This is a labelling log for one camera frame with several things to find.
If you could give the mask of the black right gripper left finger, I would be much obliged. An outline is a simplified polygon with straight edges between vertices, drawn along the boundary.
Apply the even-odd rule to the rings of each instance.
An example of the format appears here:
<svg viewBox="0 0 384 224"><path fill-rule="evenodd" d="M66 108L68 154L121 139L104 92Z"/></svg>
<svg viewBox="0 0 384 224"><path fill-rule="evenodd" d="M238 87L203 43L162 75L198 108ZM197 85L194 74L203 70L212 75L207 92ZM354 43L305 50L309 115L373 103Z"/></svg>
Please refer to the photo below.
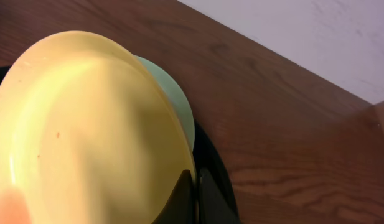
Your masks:
<svg viewBox="0 0 384 224"><path fill-rule="evenodd" d="M195 196L190 170L183 170L164 208L152 224L195 223Z"/></svg>

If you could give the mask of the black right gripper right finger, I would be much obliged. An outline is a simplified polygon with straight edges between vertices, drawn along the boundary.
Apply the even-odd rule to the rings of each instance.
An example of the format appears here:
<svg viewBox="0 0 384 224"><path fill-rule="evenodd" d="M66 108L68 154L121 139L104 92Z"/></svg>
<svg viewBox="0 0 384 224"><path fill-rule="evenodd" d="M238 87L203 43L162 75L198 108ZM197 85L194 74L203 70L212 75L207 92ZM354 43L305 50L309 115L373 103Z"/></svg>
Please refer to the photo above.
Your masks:
<svg viewBox="0 0 384 224"><path fill-rule="evenodd" d="M199 215L203 224L241 224L206 168L200 170Z"/></svg>

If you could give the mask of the yellow plastic plate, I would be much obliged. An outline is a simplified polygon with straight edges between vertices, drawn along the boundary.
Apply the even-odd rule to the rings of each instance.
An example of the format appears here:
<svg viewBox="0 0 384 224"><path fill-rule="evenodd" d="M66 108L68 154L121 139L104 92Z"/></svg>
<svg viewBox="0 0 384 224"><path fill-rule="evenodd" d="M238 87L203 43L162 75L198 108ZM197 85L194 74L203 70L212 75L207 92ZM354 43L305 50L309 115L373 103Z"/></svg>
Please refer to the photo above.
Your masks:
<svg viewBox="0 0 384 224"><path fill-rule="evenodd" d="M195 185L191 107L162 68L102 35L29 47L0 84L0 223L152 223Z"/></svg>

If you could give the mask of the pale green plate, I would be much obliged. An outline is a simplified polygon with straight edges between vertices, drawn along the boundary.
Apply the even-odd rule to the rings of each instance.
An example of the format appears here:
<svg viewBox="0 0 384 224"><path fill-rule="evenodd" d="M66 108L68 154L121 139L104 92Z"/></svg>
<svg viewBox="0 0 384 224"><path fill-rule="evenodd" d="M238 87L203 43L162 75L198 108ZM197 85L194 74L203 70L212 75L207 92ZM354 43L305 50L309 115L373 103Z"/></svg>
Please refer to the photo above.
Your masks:
<svg viewBox="0 0 384 224"><path fill-rule="evenodd" d="M136 58L147 68L171 102L180 123L185 131L191 151L195 143L195 124L189 101L178 83L155 63L136 55Z"/></svg>

